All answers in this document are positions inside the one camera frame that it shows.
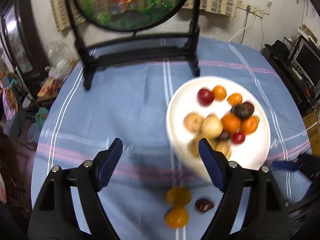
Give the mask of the mandarin orange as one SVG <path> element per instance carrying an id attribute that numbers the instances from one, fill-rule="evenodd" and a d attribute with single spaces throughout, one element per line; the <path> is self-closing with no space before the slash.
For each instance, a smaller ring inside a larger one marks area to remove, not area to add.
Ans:
<path id="1" fill-rule="evenodd" d="M 221 119 L 223 130 L 233 135 L 238 131 L 241 125 L 241 119 L 233 113 L 227 113 Z"/>

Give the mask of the black desk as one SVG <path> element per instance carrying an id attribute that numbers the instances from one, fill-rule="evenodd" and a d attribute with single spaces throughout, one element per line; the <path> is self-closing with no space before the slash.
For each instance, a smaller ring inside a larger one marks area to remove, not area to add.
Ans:
<path id="1" fill-rule="evenodd" d="M 264 57 L 285 84 L 301 116 L 312 113 L 317 108 L 315 89 L 304 74 L 293 66 L 293 57 L 288 47 L 280 40 L 276 40 L 272 45 L 265 44 L 264 47 Z"/>

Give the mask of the computer monitor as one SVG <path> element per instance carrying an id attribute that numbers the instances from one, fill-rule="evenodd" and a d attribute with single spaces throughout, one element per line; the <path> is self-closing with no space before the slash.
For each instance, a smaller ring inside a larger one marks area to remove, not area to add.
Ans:
<path id="1" fill-rule="evenodd" d="M 293 64 L 299 67 L 307 75 L 316 87 L 319 84 L 319 53 L 306 41 L 301 40 Z"/>

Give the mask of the pale speckled melon fruit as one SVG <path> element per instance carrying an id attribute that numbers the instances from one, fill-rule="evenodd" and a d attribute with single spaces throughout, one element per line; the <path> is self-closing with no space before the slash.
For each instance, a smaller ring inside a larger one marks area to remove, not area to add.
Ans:
<path id="1" fill-rule="evenodd" d="M 204 137 L 203 135 L 197 135 L 193 140 L 191 140 L 188 144 L 188 150 L 191 153 L 191 155 L 195 158 L 200 158 L 199 154 L 199 141 L 201 139 L 206 139 L 211 148 L 215 149 L 216 141 L 214 139 L 210 139 L 208 137 Z"/>

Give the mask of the small mandarin on plate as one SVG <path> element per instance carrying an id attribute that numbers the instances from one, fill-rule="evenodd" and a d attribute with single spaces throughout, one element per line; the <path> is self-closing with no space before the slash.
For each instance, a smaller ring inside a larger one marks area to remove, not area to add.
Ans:
<path id="1" fill-rule="evenodd" d="M 227 102 L 231 106 L 242 104 L 242 100 L 243 100 L 242 95 L 239 93 L 233 93 L 227 98 Z"/>

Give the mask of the red cherry tomato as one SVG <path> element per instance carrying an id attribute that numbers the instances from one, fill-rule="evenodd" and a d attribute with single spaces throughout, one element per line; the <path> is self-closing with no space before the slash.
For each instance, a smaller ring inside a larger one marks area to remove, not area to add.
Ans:
<path id="1" fill-rule="evenodd" d="M 246 135 L 242 132 L 236 132 L 233 134 L 231 141 L 233 144 L 238 145 L 242 144 L 246 139 Z"/>

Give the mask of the dark cherry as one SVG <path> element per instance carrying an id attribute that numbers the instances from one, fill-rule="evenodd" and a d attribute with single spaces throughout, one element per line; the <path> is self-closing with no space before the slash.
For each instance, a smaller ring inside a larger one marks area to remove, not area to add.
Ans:
<path id="1" fill-rule="evenodd" d="M 223 131 L 219 137 L 217 137 L 217 141 L 225 141 L 225 140 L 230 140 L 232 137 L 232 135 L 227 132 L 227 131 Z"/>

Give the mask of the dark mangosteen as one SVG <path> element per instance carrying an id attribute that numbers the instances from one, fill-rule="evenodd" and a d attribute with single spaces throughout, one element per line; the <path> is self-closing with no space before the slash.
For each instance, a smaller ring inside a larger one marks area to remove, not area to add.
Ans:
<path id="1" fill-rule="evenodd" d="M 247 120 L 252 116 L 243 104 L 233 106 L 231 112 L 241 120 Z"/>
<path id="2" fill-rule="evenodd" d="M 195 202 L 195 208 L 201 213 L 205 213 L 215 207 L 215 204 L 207 198 L 200 198 Z"/>

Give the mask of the pale round fruit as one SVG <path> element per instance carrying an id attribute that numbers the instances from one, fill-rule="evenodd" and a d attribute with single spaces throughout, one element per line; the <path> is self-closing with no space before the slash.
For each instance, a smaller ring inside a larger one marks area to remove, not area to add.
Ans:
<path id="1" fill-rule="evenodd" d="M 217 138 L 223 132 L 222 121 L 215 115 L 209 115 L 205 118 L 201 126 L 201 133 L 205 137 Z"/>

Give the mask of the tan round fruit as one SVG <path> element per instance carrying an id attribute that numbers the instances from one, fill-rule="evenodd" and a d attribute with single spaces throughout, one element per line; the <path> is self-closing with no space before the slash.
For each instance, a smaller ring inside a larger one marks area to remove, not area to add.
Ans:
<path id="1" fill-rule="evenodd" d="M 204 117 L 196 112 L 191 112 L 183 119 L 183 126 L 190 133 L 199 133 Z"/>

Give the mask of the big orange fruit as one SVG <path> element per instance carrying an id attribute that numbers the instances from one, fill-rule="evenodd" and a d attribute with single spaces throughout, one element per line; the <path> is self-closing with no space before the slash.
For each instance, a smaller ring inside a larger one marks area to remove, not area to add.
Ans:
<path id="1" fill-rule="evenodd" d="M 240 125 L 240 132 L 244 133 L 245 135 L 249 135 L 254 133 L 259 124 L 259 119 L 256 116 L 251 116 L 247 120 L 241 122 Z"/>

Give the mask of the green tomato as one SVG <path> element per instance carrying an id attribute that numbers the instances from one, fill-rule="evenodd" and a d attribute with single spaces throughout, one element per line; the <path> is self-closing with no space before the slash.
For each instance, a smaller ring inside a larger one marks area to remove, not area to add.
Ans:
<path id="1" fill-rule="evenodd" d="M 191 202 L 192 194 L 185 187 L 173 187 L 167 192 L 165 198 L 172 207 L 184 207 Z"/>

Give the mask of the dark wooden cabinet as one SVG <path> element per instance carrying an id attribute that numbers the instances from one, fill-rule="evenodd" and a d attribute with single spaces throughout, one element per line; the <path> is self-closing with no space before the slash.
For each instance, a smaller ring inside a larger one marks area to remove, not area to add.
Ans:
<path id="1" fill-rule="evenodd" d="M 23 77 L 48 77 L 47 56 L 37 32 L 31 0 L 1 0 L 1 36 L 5 53 Z"/>

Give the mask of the large red plum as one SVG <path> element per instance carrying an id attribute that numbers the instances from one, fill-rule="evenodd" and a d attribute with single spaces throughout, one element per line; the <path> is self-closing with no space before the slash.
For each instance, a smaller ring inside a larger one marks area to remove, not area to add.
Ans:
<path id="1" fill-rule="evenodd" d="M 209 106 L 215 97 L 211 90 L 201 88 L 197 93 L 197 100 L 201 106 Z"/>

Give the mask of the blue striped tablecloth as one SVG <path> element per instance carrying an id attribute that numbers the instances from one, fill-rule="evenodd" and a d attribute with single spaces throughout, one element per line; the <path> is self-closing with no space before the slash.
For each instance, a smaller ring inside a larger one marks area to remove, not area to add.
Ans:
<path id="1" fill-rule="evenodd" d="M 259 51 L 242 44 L 201 38 L 197 46 L 201 75 L 233 80 L 262 105 L 270 124 L 267 162 L 291 160 L 310 152 L 303 119 L 289 91 Z M 121 239 L 200 239 L 215 210 L 200 213 L 189 204 L 189 223 L 171 229 L 165 223 L 173 186 L 191 190 L 193 200 L 215 204 L 221 192 L 177 160 L 165 126 L 174 92 L 192 78 L 187 62 L 161 60 L 96 72 L 84 90 L 78 65 L 61 88 L 42 128 L 31 179 L 36 201 L 48 170 L 78 167 L 107 149 L 114 139 L 124 152 L 106 188 L 99 193 Z"/>

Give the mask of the orange tomato left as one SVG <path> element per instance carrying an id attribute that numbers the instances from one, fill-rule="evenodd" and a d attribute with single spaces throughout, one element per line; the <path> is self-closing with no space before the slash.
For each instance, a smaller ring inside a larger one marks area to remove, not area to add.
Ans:
<path id="1" fill-rule="evenodd" d="M 165 222 L 172 229 L 179 229 L 189 222 L 189 214 L 184 207 L 175 207 L 168 212 Z"/>

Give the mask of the white oval plate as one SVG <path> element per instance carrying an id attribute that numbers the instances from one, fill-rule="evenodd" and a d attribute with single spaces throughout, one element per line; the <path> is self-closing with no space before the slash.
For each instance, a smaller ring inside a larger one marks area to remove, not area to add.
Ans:
<path id="1" fill-rule="evenodd" d="M 210 177 L 197 148 L 200 139 L 206 138 L 228 161 L 251 170 L 263 166 L 271 144 L 259 101 L 240 84 L 216 76 L 194 78 L 176 90 L 166 127 L 178 159 L 206 181 Z"/>

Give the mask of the orange persimmon fruit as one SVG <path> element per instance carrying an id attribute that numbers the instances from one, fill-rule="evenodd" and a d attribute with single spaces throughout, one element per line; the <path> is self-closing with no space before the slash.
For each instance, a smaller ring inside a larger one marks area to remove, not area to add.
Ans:
<path id="1" fill-rule="evenodd" d="M 221 85 L 217 85 L 212 89 L 212 93 L 214 95 L 214 99 L 217 101 L 223 101 L 225 100 L 227 96 L 227 92 L 225 88 Z"/>

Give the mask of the yellow spotted fruit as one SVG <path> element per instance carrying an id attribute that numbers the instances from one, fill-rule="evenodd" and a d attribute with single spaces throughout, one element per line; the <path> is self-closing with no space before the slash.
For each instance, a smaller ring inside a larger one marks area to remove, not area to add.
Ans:
<path id="1" fill-rule="evenodd" d="M 228 140 L 218 141 L 214 148 L 215 151 L 221 152 L 227 160 L 230 159 L 232 151 L 231 151 L 231 143 Z"/>

